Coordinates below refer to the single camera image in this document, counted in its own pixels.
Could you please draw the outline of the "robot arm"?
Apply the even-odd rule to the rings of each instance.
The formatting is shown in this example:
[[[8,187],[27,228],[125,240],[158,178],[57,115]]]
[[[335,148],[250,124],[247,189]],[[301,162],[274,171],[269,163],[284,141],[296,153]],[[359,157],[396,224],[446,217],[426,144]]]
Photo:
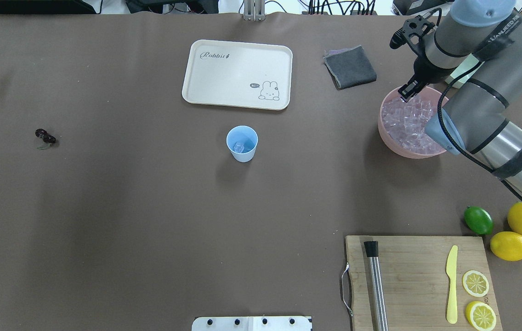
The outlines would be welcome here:
[[[404,22],[391,38],[416,54],[414,75],[398,92],[409,101],[445,80],[469,56],[474,74],[448,102],[439,102],[426,133],[446,151],[464,155],[522,202],[522,129],[503,112],[522,94],[522,16],[513,0],[455,0],[439,23]]]

